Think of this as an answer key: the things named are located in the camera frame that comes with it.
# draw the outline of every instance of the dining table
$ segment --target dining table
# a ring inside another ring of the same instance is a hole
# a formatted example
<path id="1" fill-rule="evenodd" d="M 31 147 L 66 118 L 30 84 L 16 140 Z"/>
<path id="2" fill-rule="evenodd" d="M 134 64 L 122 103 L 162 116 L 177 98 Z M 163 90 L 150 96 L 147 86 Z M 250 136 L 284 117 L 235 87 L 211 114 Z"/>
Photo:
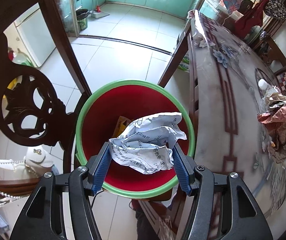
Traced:
<path id="1" fill-rule="evenodd" d="M 166 84 L 175 71 L 173 66 L 188 53 L 195 163 L 214 173 L 236 172 L 268 218 L 286 199 L 286 160 L 277 163 L 267 151 L 270 138 L 257 119 L 265 112 L 265 92 L 258 81 L 264 79 L 279 86 L 278 80 L 261 58 L 228 29 L 197 10 L 189 12 L 189 18 L 159 85 Z M 220 194 L 215 193 L 208 239 L 217 237 L 220 202 Z M 158 234 L 159 218 L 171 217 L 174 239 L 181 239 L 192 204 L 193 198 L 180 187 L 169 207 L 140 201 Z"/>

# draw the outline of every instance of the white tile floor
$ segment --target white tile floor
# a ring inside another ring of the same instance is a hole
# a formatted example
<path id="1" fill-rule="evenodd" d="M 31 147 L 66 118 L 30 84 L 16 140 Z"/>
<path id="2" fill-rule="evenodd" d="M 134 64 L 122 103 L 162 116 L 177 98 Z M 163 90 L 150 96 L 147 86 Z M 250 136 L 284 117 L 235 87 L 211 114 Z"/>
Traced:
<path id="1" fill-rule="evenodd" d="M 88 17 L 88 28 L 81 34 L 133 41 L 172 52 L 185 24 L 181 18 L 137 6 L 107 3 L 101 10 L 110 15 Z"/>
<path id="2" fill-rule="evenodd" d="M 166 54 L 120 42 L 88 38 L 70 40 L 92 92 L 119 79 L 141 79 L 157 83 L 170 59 Z M 67 106 L 66 111 L 74 111 L 81 93 L 75 87 L 75 82 L 56 49 L 40 70 L 53 83 L 58 97 Z M 188 73 L 177 70 L 165 89 L 187 109 Z M 40 103 L 39 100 L 40 97 L 35 95 L 36 104 Z M 34 122 L 32 119 L 27 119 L 25 125 L 31 127 Z M 59 144 L 44 148 L 51 154 L 55 166 L 62 172 L 63 150 Z M 0 159 L 21 160 L 26 150 L 26 147 L 13 143 L 0 131 Z M 0 179 L 15 179 L 15 174 L 0 170 Z M 0 209 L 10 228 L 13 228 L 25 201 L 26 199 L 22 199 Z M 98 195 L 93 212 L 103 240 L 137 239 L 135 213 L 128 207 L 129 202 L 130 199 L 108 192 Z M 126 225 L 126 230 L 123 230 L 124 226 L 122 227 L 120 223 Z M 74 239 L 71 224 L 67 223 L 66 230 L 68 239 Z"/>

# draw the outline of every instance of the red bag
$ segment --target red bag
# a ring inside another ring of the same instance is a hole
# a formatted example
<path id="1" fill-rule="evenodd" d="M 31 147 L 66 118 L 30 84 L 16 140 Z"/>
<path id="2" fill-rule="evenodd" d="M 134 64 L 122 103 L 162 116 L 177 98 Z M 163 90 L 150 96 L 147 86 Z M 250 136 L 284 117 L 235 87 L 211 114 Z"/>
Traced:
<path id="1" fill-rule="evenodd" d="M 261 0 L 253 9 L 249 10 L 243 17 L 235 22 L 234 34 L 241 39 L 250 32 L 253 26 L 263 25 L 263 10 L 269 0 Z"/>

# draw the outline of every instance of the person's leg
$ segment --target person's leg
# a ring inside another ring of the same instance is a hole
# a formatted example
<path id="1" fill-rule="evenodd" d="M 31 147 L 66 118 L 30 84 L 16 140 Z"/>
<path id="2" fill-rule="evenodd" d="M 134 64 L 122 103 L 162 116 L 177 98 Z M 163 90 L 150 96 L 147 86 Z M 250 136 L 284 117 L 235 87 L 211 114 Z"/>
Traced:
<path id="1" fill-rule="evenodd" d="M 135 210 L 135 218 L 138 220 L 137 227 L 136 227 L 136 230 L 138 233 L 138 240 L 146 240 L 146 239 L 159 240 L 159 237 L 157 236 L 153 227 L 148 221 L 139 202 L 133 199 L 132 206 L 133 206 L 133 209 Z"/>

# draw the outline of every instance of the cable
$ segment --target cable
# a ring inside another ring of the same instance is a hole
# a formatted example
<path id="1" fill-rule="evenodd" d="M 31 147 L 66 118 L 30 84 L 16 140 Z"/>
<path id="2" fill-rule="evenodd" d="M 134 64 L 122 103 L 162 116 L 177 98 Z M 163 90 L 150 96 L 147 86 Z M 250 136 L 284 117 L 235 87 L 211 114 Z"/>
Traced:
<path id="1" fill-rule="evenodd" d="M 93 201 L 92 201 L 92 204 L 91 204 L 91 208 L 93 208 L 93 205 L 94 205 L 94 201 L 95 201 L 95 199 L 96 199 L 96 196 L 97 196 L 98 194 L 102 193 L 102 192 L 104 192 L 104 190 L 98 192 L 98 193 L 94 196 Z"/>
<path id="2" fill-rule="evenodd" d="M 132 200 L 129 202 L 129 208 L 130 208 L 131 210 L 134 210 L 134 211 L 135 211 L 135 209 L 131 207 L 131 203 L 132 203 Z"/>
<path id="3" fill-rule="evenodd" d="M 226 18 L 224 19 L 222 26 L 224 26 L 225 20 L 226 20 L 227 18 L 230 18 L 231 16 L 232 16 L 232 14 L 229 15 L 228 17 L 226 17 Z"/>

